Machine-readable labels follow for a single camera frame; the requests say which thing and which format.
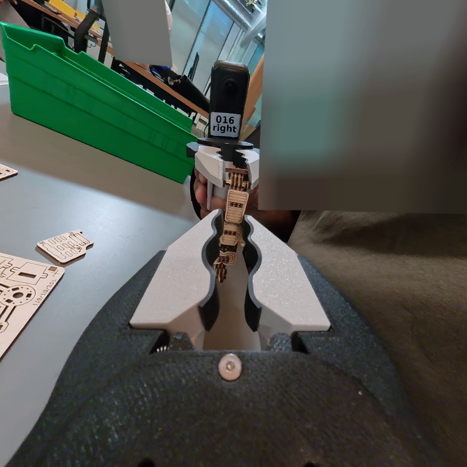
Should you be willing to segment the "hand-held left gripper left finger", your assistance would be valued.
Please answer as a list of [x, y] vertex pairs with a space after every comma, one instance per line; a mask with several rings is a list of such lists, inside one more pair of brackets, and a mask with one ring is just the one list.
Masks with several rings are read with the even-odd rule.
[[219, 315], [213, 264], [223, 225], [223, 211], [215, 210], [166, 249], [130, 319], [133, 328], [184, 332], [196, 350], [203, 349], [205, 332]]

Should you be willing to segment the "small wooden parts card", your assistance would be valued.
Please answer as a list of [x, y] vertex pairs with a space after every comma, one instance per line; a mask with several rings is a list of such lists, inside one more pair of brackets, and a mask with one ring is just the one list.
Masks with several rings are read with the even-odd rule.
[[64, 265], [84, 257], [93, 245], [93, 241], [85, 237], [80, 229], [76, 229], [38, 242], [37, 248]]

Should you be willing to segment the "green plastic bin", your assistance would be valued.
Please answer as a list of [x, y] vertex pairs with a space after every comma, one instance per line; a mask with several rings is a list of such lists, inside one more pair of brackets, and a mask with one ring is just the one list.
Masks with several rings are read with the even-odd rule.
[[62, 38], [1, 23], [13, 114], [178, 183], [192, 120]]

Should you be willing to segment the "small wooden puzzle model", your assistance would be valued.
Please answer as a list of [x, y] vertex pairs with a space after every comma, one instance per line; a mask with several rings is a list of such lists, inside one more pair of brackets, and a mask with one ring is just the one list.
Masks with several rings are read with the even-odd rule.
[[242, 222], [249, 197], [249, 178], [246, 169], [226, 169], [228, 185], [224, 211], [224, 223], [219, 237], [219, 256], [213, 268], [219, 283], [227, 275], [226, 266], [233, 265], [237, 258], [237, 248], [244, 247]]

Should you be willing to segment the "large wooden parts sheet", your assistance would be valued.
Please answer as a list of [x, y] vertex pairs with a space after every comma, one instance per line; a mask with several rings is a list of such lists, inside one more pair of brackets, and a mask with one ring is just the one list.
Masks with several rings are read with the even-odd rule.
[[22, 333], [65, 273], [65, 268], [0, 254], [0, 358]]

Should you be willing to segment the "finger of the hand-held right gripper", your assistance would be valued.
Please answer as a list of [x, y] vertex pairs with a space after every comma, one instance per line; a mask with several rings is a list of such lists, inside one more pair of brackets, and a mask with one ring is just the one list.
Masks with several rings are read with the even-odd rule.
[[259, 149], [242, 150], [243, 157], [246, 161], [249, 179], [249, 190], [254, 190], [259, 183]]
[[225, 161], [217, 147], [198, 147], [195, 168], [212, 184], [225, 184]]

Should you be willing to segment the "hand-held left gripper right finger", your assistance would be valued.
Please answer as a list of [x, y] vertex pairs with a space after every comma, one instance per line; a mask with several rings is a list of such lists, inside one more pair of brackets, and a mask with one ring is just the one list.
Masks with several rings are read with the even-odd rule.
[[275, 334], [327, 332], [331, 323], [298, 255], [252, 216], [242, 225], [248, 271], [245, 320], [266, 350]]

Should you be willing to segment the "wooden workbench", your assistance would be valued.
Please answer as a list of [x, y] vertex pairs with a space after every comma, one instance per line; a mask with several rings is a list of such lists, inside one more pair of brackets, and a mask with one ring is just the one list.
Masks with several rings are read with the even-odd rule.
[[65, 1], [1, 1], [1, 21], [45, 32], [63, 39], [66, 47], [90, 53], [104, 63], [110, 34], [102, 1], [86, 1], [85, 13]]

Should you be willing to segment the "person's right hand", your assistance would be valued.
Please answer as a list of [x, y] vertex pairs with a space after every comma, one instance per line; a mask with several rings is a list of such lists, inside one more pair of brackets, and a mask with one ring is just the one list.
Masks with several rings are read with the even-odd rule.
[[194, 169], [193, 190], [196, 201], [200, 204], [201, 209], [207, 209], [207, 178], [197, 169]]

